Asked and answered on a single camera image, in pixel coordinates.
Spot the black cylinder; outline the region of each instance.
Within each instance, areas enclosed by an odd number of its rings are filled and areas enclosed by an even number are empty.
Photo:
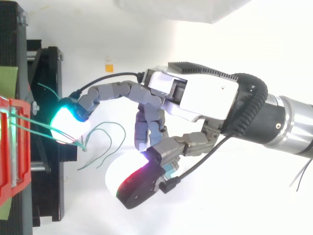
[[[222,134],[227,135],[232,122],[241,115],[246,101],[250,99],[251,91],[239,90],[233,108],[222,127]],[[242,136],[237,138],[260,144],[273,140],[283,128],[285,108],[279,105],[275,96],[269,94],[268,98]]]

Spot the green tape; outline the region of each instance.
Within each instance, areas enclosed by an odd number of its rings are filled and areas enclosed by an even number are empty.
[[[15,97],[17,67],[0,66],[0,95],[5,98]]]
[[[10,197],[8,200],[6,200],[5,203],[0,206],[0,220],[8,220],[11,210],[11,203],[12,197]]]

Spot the coiled black cable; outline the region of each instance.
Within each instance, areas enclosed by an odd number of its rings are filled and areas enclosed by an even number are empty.
[[[246,73],[235,73],[233,75],[238,77],[237,82],[240,86],[254,89],[251,100],[247,102],[246,107],[239,117],[230,124],[230,132],[234,135],[241,136],[246,132],[247,128],[263,107],[268,96],[268,88],[261,79],[253,75]]]

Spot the silver metal cylinder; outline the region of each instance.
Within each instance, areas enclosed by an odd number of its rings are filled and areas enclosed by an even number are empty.
[[[313,107],[285,96],[285,122],[279,134],[264,146],[313,158]]]
[[[31,171],[45,171],[44,163],[43,162],[32,162],[30,170]]]

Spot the white cloth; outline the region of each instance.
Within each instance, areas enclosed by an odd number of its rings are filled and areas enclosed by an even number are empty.
[[[114,0],[126,11],[150,18],[215,23],[250,0]]]

